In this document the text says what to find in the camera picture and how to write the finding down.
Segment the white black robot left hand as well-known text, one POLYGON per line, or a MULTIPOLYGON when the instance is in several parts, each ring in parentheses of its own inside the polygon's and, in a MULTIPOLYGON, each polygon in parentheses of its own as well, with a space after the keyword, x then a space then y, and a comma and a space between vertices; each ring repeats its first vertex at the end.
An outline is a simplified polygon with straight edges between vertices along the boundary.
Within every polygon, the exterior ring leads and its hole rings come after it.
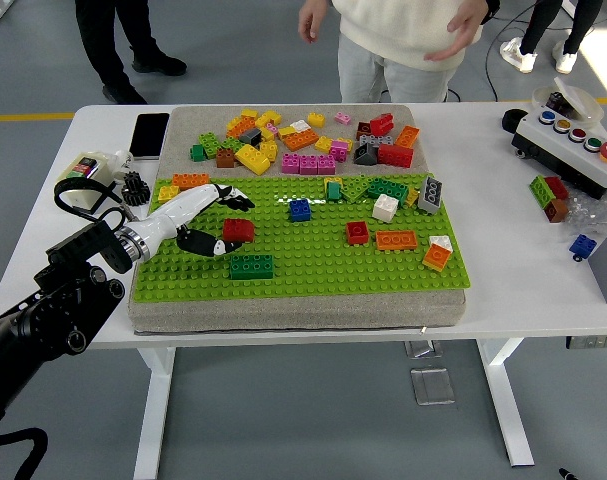
POLYGON ((179 193, 143 220, 126 223, 117 232, 117 237, 133 261, 148 261, 167 239, 175 239, 180 249, 201 256, 230 253, 239 249, 242 243, 224 241, 187 227, 214 203, 245 212, 255 207, 243 192, 233 186, 205 184, 179 193))

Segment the person's left hand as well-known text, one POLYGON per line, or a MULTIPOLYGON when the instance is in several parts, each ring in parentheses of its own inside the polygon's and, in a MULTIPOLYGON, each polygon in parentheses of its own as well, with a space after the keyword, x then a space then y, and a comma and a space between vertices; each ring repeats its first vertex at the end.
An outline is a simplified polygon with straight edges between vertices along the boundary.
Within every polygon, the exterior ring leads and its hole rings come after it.
POLYGON ((453 35, 452 43, 445 49, 427 53, 426 61, 444 61, 468 47, 478 31, 481 21, 488 12, 488 6, 482 0, 463 1, 457 13, 447 24, 447 32, 453 35))

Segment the person's right hand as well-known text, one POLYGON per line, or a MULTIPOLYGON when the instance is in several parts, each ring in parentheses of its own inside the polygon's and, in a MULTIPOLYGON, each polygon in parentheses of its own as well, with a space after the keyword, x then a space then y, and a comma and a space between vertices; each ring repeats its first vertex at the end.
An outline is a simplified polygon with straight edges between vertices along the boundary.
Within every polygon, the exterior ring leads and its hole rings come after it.
POLYGON ((327 13, 326 0, 306 0, 299 10, 298 33, 309 44, 317 41, 320 26, 327 13))

